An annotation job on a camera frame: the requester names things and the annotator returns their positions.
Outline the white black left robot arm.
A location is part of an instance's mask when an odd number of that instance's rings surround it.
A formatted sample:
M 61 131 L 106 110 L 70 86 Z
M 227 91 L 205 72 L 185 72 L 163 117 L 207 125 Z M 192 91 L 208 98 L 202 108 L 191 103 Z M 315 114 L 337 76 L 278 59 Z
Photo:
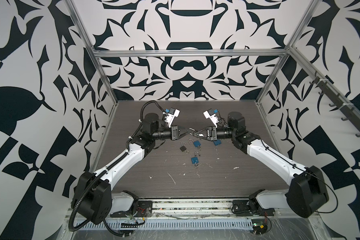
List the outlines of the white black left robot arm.
M 100 224 L 108 215 L 135 211 L 136 195 L 123 191 L 113 197 L 112 190 L 134 165 L 155 148 L 157 140 L 176 141 L 188 134 L 185 128 L 173 125 L 179 114 L 180 111 L 173 108 L 163 113 L 162 120 L 157 114 L 147 114 L 141 119 L 137 132 L 129 137 L 127 147 L 120 155 L 95 172 L 84 172 L 80 176 L 74 189 L 70 231 L 77 231 L 88 222 Z

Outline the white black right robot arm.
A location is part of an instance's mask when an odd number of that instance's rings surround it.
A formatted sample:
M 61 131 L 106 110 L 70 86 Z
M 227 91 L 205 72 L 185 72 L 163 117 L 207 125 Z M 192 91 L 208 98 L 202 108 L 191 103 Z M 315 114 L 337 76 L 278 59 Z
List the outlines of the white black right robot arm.
M 233 204 L 235 215 L 245 212 L 260 215 L 269 209 L 286 209 L 308 218 L 329 201 L 329 186 L 319 168 L 306 167 L 270 147 L 259 135 L 247 130 L 241 113 L 230 112 L 226 122 L 217 114 L 218 110 L 212 109 L 204 112 L 205 118 L 213 123 L 203 129 L 207 134 L 204 139 L 210 142 L 230 139 L 238 150 L 260 161 L 288 185 L 285 190 L 256 191 L 249 196 L 245 207 Z

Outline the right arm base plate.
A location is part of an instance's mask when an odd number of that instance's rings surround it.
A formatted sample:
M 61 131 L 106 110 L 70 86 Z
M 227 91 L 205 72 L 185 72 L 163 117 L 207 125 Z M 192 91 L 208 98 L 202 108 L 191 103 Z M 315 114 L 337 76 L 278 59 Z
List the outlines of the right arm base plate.
M 233 200 L 231 212 L 238 217 L 274 216 L 274 209 L 263 209 L 255 199 Z

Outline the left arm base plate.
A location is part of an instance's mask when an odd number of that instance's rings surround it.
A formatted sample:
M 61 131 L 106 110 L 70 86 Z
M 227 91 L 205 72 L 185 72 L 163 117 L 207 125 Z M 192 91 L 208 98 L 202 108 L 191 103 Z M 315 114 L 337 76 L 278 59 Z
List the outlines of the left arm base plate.
M 153 202 L 138 200 L 134 201 L 132 206 L 127 211 L 119 211 L 110 215 L 111 218 L 127 218 L 127 217 L 148 217 L 152 213 Z

